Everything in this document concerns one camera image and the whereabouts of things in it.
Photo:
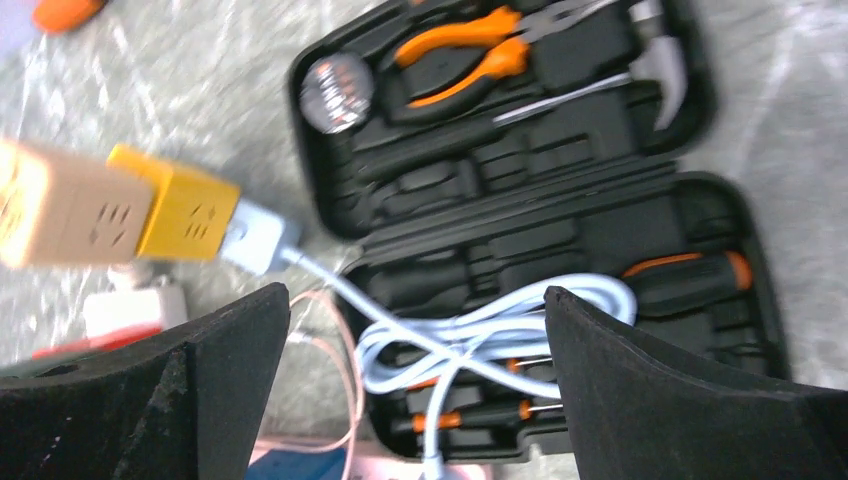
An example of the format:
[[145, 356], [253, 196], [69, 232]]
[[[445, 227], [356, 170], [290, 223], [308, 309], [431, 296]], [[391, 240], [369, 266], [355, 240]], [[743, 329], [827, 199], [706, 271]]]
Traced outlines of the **pink power strip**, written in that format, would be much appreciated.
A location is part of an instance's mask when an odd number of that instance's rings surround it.
[[322, 438], [261, 437], [255, 443], [249, 466], [271, 450], [322, 453], [344, 448], [345, 463], [350, 463], [347, 472], [349, 479], [420, 479], [422, 477], [423, 465], [420, 461], [395, 456], [376, 442], [357, 441], [351, 456], [347, 454], [345, 445], [341, 444], [331, 449], [329, 446], [332, 443], [331, 440]]

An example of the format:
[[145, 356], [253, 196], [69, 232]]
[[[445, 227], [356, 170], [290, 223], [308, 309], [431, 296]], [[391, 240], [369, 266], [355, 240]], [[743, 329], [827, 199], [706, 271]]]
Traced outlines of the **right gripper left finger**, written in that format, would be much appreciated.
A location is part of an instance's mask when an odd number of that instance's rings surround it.
[[5, 479], [241, 479], [289, 329], [272, 283], [118, 350], [1, 382]]

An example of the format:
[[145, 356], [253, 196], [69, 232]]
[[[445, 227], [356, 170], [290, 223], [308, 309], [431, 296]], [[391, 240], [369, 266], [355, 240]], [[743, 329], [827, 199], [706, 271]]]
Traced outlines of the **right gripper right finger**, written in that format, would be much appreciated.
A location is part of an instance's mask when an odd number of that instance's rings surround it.
[[561, 287], [546, 327], [583, 479], [843, 479], [847, 394], [755, 375]]

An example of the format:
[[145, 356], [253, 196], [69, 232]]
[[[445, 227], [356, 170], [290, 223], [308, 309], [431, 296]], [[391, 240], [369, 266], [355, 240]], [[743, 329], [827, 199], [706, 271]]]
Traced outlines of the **black tool case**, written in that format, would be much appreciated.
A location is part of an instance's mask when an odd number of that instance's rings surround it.
[[[709, 131], [718, 92], [692, 1], [662, 1], [681, 42], [688, 88], [670, 125], [655, 131], [655, 82], [592, 93], [533, 118], [490, 121], [536, 101], [626, 72], [643, 50], [627, 1], [533, 44], [525, 72], [499, 81], [458, 115], [397, 122], [413, 84], [392, 66], [397, 47], [440, 24], [541, 1], [388, 1], [336, 29], [293, 61], [286, 90], [296, 145], [322, 225], [355, 242], [344, 274], [402, 317], [466, 313], [562, 274], [620, 277], [640, 262], [734, 251], [749, 290], [673, 316], [639, 315], [649, 334], [752, 374], [789, 379], [785, 336], [756, 224], [740, 190], [682, 156]], [[322, 134], [299, 108], [310, 65], [338, 52], [372, 69], [369, 119]]]

